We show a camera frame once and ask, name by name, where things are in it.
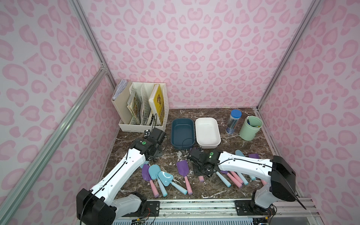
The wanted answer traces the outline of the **teal round shovel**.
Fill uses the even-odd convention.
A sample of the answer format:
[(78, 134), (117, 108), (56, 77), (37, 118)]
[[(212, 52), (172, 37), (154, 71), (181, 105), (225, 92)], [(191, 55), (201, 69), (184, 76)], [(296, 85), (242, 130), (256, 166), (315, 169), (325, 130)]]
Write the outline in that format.
[(231, 187), (231, 183), (218, 171), (216, 171), (216, 175), (220, 178), (220, 180), (228, 187)]
[(162, 181), (160, 180), (158, 174), (161, 172), (161, 169), (158, 165), (151, 165), (150, 168), (149, 168), (149, 174), (150, 174), (150, 177), (153, 179), (153, 180), (157, 180), (158, 182), (158, 185), (160, 187), (160, 190), (162, 192), (162, 196), (163, 197), (166, 197), (168, 195), (166, 189), (165, 189), (165, 186), (164, 184), (162, 183)]

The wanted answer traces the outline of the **white storage box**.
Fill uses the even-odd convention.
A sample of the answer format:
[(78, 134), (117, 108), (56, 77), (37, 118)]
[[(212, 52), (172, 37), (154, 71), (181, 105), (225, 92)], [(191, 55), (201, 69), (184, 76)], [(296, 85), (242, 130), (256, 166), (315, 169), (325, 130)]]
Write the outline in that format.
[(221, 143), (221, 136), (216, 119), (198, 118), (195, 121), (196, 141), (202, 149), (215, 149)]

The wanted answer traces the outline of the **dark teal storage box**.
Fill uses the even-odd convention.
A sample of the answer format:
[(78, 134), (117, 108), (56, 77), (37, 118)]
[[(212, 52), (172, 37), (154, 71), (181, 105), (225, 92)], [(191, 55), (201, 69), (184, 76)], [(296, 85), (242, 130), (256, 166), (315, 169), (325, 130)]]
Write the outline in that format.
[(194, 122), (189, 118), (173, 120), (171, 144), (176, 150), (189, 150), (196, 141)]

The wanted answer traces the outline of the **teal heart shovel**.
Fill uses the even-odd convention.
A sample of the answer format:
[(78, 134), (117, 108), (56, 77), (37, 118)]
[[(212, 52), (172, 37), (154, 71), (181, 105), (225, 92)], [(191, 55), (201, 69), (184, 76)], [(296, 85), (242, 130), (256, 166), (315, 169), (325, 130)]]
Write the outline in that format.
[(169, 186), (169, 185), (172, 185), (174, 186), (177, 190), (179, 190), (182, 194), (186, 195), (188, 193), (188, 191), (183, 188), (182, 186), (176, 184), (174, 181), (173, 181), (173, 175), (167, 173), (167, 172), (164, 172), (164, 171), (160, 171), (158, 173), (158, 177), (160, 178), (161, 182), (165, 185), (165, 186)]

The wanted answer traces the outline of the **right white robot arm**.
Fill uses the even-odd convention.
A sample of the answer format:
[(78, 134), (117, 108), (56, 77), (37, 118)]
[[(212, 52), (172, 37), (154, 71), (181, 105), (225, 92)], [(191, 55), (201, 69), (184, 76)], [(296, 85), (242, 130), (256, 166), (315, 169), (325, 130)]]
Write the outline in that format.
[(306, 209), (296, 195), (296, 173), (280, 156), (273, 156), (272, 159), (256, 159), (226, 151), (204, 152), (193, 148), (189, 151), (187, 159), (196, 165), (201, 175), (210, 177), (215, 172), (236, 172), (267, 182), (261, 189), (253, 192), (249, 203), (251, 209), (265, 212), (280, 200), (297, 201), (303, 209)]

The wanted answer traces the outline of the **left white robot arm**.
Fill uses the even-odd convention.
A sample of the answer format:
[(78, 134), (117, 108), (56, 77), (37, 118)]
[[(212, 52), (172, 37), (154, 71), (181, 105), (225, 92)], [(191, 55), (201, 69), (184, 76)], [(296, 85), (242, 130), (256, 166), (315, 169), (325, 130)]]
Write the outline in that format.
[(162, 155), (166, 133), (158, 128), (146, 130), (144, 137), (134, 140), (121, 161), (89, 190), (83, 188), (76, 196), (76, 216), (80, 224), (111, 225), (127, 215), (144, 216), (149, 213), (146, 197), (133, 192), (116, 199), (130, 176), (147, 161)]

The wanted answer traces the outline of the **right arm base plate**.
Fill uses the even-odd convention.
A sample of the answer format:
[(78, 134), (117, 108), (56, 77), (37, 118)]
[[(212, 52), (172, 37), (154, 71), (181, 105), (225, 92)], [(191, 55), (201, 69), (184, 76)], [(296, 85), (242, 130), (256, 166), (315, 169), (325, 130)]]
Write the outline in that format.
[(238, 216), (274, 216), (276, 215), (275, 206), (262, 208), (252, 200), (237, 200), (234, 202)]

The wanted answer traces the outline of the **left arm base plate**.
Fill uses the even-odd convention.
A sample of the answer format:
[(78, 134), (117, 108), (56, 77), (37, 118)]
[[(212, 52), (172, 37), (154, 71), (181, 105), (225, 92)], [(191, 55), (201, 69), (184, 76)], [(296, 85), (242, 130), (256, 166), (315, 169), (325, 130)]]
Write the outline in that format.
[(146, 201), (141, 203), (140, 208), (133, 213), (129, 213), (123, 216), (125, 217), (145, 217), (148, 214), (151, 216), (159, 216), (160, 201)]

